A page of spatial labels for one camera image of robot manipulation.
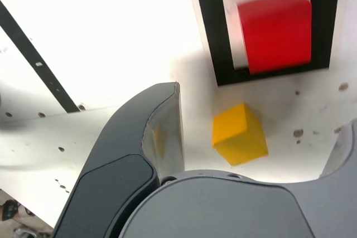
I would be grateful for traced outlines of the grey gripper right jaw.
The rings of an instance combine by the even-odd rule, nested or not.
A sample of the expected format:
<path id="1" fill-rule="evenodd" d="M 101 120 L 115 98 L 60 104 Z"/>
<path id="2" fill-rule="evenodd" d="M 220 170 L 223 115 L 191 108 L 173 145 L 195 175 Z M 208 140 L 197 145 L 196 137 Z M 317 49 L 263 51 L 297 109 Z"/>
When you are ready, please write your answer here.
<path id="1" fill-rule="evenodd" d="M 321 176 L 263 183 L 215 172 L 149 195 L 120 237 L 355 237 L 356 121 L 343 126 Z"/>

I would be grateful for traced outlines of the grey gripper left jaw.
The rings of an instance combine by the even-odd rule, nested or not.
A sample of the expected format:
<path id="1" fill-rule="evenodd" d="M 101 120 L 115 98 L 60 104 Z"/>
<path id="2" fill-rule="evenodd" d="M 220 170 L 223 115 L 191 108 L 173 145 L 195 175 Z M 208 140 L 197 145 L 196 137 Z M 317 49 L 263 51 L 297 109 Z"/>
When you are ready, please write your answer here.
<path id="1" fill-rule="evenodd" d="M 184 170 L 180 85 L 143 90 L 108 120 L 79 174 L 53 237 L 118 237 L 161 179 Z"/>

